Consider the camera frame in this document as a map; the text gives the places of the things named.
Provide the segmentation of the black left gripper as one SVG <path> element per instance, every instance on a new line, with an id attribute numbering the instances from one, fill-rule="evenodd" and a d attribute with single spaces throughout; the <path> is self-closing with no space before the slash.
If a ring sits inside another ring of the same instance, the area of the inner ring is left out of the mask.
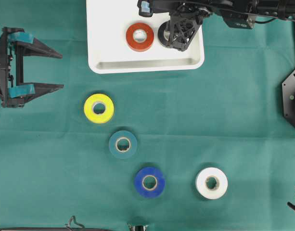
<path id="1" fill-rule="evenodd" d="M 8 43 L 19 57 L 41 56 L 62 59 L 63 55 L 48 47 L 22 28 L 4 27 L 0 36 L 0 100 L 3 108 L 22 108 L 40 96 L 55 92 L 64 87 L 60 84 L 27 83 L 8 89 L 10 62 Z"/>

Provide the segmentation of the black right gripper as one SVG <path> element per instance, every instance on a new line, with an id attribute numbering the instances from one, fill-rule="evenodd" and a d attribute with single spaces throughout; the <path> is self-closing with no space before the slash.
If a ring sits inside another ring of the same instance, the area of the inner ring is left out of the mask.
<path id="1" fill-rule="evenodd" d="M 186 51 L 202 25 L 202 19 L 224 6 L 223 0 L 169 0 L 169 20 L 164 30 L 165 46 Z"/>

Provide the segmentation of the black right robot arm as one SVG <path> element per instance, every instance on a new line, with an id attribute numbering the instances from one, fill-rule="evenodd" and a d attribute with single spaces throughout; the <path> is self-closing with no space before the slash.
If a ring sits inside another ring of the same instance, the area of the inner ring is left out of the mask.
<path id="1" fill-rule="evenodd" d="M 188 49 L 203 21 L 213 14 L 238 29 L 253 29 L 261 23 L 257 17 L 265 18 L 263 24 L 277 19 L 295 23 L 295 0 L 152 0 L 147 13 L 142 3 L 137 6 L 141 15 L 169 14 L 170 20 L 158 29 L 158 38 L 164 47 L 178 51 Z"/>

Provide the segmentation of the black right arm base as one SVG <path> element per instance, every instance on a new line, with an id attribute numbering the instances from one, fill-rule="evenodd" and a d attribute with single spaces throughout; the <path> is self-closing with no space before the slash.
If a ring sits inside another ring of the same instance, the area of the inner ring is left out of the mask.
<path id="1" fill-rule="evenodd" d="M 283 116 L 295 128 L 295 70 L 282 83 Z"/>

